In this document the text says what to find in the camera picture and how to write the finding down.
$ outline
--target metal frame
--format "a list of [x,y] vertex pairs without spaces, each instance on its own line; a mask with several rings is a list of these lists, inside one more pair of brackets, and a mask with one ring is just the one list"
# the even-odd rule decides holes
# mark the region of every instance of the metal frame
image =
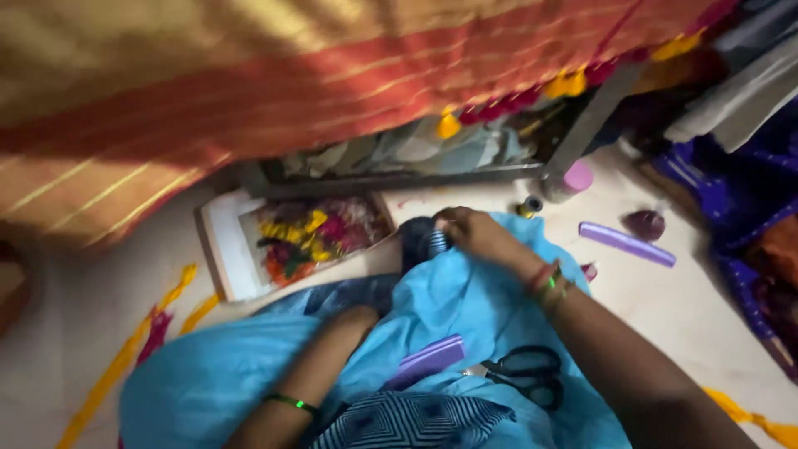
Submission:
[[519,178],[562,177],[590,144],[593,136],[626,96],[638,79],[639,64],[621,65],[598,88],[590,103],[579,115],[563,142],[547,164],[530,162],[514,165],[493,165],[456,175],[419,175],[395,172],[343,177],[334,180],[302,180],[271,183],[262,161],[239,163],[239,180],[252,197],[291,199],[302,197],[345,196],[378,190],[436,187],[439,185],[475,182],[512,181]]

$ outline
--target black scissors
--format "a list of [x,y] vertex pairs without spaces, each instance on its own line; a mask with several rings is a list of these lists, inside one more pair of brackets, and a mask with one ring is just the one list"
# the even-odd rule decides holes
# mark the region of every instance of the black scissors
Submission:
[[485,360],[485,378],[518,390],[545,411],[563,405],[563,384],[557,379],[562,361],[546,346],[522,346],[497,362]]

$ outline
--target white floor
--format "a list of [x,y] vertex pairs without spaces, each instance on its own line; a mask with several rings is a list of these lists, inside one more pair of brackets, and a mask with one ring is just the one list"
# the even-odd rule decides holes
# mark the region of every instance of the white floor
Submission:
[[[547,238],[577,260],[601,263],[594,296],[672,357],[699,384],[729,394],[773,421],[798,424],[798,387],[790,383],[730,305],[704,256],[707,236],[677,212],[666,213],[659,244],[678,257],[668,269],[577,235],[580,221],[618,227],[618,217],[651,206],[657,192],[616,149],[589,157],[595,185],[563,205],[546,205]],[[402,191],[394,219],[431,215],[450,205],[507,212],[536,193],[525,181]],[[0,340],[0,447],[52,447],[111,359],[151,306],[173,287],[183,266],[197,278],[172,309],[174,336],[191,309],[213,293],[193,210],[213,198],[197,185],[169,201],[123,244],[94,256],[42,252],[43,292]],[[309,284],[399,268],[397,242],[348,260],[285,292]],[[200,323],[246,316],[274,298],[221,305]],[[117,441],[116,393],[107,398],[76,447],[109,448]],[[780,447],[750,425],[763,448]]]

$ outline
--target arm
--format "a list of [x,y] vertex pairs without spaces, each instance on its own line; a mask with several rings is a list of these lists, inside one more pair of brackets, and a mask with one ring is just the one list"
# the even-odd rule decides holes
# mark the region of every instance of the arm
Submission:
[[[487,213],[445,209],[437,226],[458,246],[513,271],[528,284],[546,263]],[[635,448],[756,445],[674,362],[565,280],[540,298],[551,326],[615,412]]]
[[[346,361],[377,323],[372,308],[355,306],[331,318],[294,359],[271,393],[318,407],[335,384]],[[235,431],[227,449],[294,447],[313,416],[276,400],[263,401]]]

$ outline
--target yellow fabric strip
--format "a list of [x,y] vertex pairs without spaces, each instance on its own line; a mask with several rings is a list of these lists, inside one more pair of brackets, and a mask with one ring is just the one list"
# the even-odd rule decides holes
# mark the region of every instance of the yellow fabric strip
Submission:
[[202,304],[197,304],[192,310],[192,314],[183,322],[183,327],[180,328],[180,334],[188,334],[194,330],[194,327],[202,320],[208,312],[213,310],[214,307],[219,305],[219,293],[214,293],[213,296],[206,299]]
[[749,413],[743,410],[743,408],[734,403],[731,398],[719,391],[704,387],[704,392],[709,395],[735,423],[754,423],[762,427],[764,433],[770,435],[770,438],[775,439],[782,446],[788,449],[798,449],[798,426],[771,423],[762,415]]
[[136,330],[133,331],[133,334],[124,342],[122,348],[117,353],[117,356],[114,357],[113,361],[108,366],[108,369],[105,370],[105,373],[103,373],[103,375],[100,377],[100,380],[98,380],[97,383],[94,384],[94,387],[92,387],[92,389],[89,391],[81,410],[72,416],[72,419],[69,421],[69,425],[61,435],[61,440],[56,445],[56,449],[69,449],[75,444],[77,438],[81,435],[83,429],[86,427],[86,424],[91,421],[91,418],[94,417],[94,414],[97,412],[97,408],[100,406],[100,404],[102,404],[102,401],[111,391],[111,388],[117,383],[119,378],[122,377],[133,360],[136,359],[139,342],[141,342],[141,340],[146,336],[150,328],[152,316],[163,311],[169,304],[176,300],[178,296],[180,296],[180,293],[183,292],[183,289],[186,287],[186,285],[194,280],[196,271],[196,264],[191,264],[183,268],[183,274],[180,277],[180,282],[169,293],[167,293],[163,299],[161,299],[156,306],[156,313],[148,313],[147,317],[144,318],[141,323],[139,323]]

